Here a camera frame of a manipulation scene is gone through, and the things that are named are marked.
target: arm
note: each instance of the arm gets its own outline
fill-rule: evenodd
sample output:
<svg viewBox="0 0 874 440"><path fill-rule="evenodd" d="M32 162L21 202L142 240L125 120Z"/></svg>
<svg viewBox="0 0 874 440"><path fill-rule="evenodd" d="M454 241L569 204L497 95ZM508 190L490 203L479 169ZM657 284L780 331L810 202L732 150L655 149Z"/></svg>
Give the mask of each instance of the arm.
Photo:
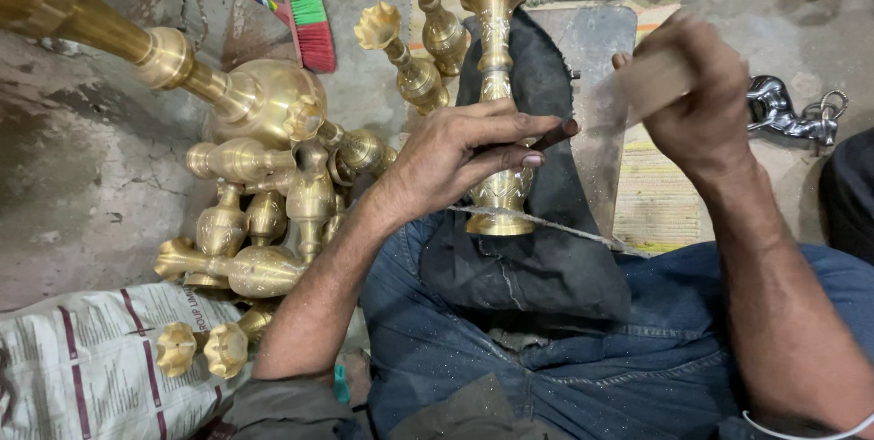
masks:
<svg viewBox="0 0 874 440"><path fill-rule="evenodd" d="M672 20L650 37L636 54L676 46L698 72L689 96L645 123L710 211L732 347L757 414L856 427L874 411L874 367L788 232L750 151L747 65L710 25ZM862 437L874 438L874 427Z"/></svg>
<svg viewBox="0 0 874 440"><path fill-rule="evenodd" d="M495 172L541 165L541 153L513 143L559 123L554 116L520 114L510 99L428 115L282 301L261 342L253 377L332 382L361 285L386 238L407 222L461 199ZM475 149L489 144L510 145L475 155Z"/></svg>

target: red bristles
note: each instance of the red bristles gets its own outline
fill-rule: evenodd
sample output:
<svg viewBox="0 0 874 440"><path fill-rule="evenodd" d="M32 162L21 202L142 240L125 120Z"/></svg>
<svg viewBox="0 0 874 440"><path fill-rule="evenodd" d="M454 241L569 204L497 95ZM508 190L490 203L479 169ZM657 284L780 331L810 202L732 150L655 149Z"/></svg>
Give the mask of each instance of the red bristles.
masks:
<svg viewBox="0 0 874 440"><path fill-rule="evenodd" d="M297 39L303 56L303 66L322 73L334 73L336 56L328 22L299 25Z"/></svg>

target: woven mat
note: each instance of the woven mat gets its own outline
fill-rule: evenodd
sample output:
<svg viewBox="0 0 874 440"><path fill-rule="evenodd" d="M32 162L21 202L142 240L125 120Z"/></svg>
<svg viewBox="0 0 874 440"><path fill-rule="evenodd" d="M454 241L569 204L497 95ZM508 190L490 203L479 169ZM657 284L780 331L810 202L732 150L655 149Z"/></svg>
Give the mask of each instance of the woven mat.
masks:
<svg viewBox="0 0 874 440"><path fill-rule="evenodd" d="M462 9L460 0L442 1L443 6L459 19L473 15ZM680 0L560 1L536 8L552 10L593 5L624 5L634 10L637 14L636 40L640 42L680 9ZM407 45L411 55L430 59L431 56L422 45L424 24L425 13L419 8L418 0L412 0ZM449 91L449 103L455 104L458 77L444 78L443 84ZM413 131L420 119L415 109L407 104L404 132ZM630 137L626 135L622 155L614 236L650 254L661 254L698 242L701 232L698 198L691 182L668 158L661 155L642 128L635 130Z"/></svg>

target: fingernail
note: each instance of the fingernail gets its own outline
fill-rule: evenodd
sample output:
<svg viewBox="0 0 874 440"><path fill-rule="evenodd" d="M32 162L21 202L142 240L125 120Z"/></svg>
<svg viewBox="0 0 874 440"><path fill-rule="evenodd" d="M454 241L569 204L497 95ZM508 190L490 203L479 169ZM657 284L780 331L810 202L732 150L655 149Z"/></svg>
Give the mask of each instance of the fingernail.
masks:
<svg viewBox="0 0 874 440"><path fill-rule="evenodd" d="M529 155L522 159L522 167L540 167L544 163L544 158L540 155Z"/></svg>

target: green bristles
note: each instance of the green bristles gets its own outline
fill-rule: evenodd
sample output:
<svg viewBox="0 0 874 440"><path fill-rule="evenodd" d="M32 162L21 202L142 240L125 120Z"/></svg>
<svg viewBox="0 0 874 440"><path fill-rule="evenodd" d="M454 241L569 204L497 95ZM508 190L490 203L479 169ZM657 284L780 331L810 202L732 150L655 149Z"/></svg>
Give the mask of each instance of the green bristles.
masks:
<svg viewBox="0 0 874 440"><path fill-rule="evenodd" d="M289 0L295 25L316 24L328 19L322 0Z"/></svg>

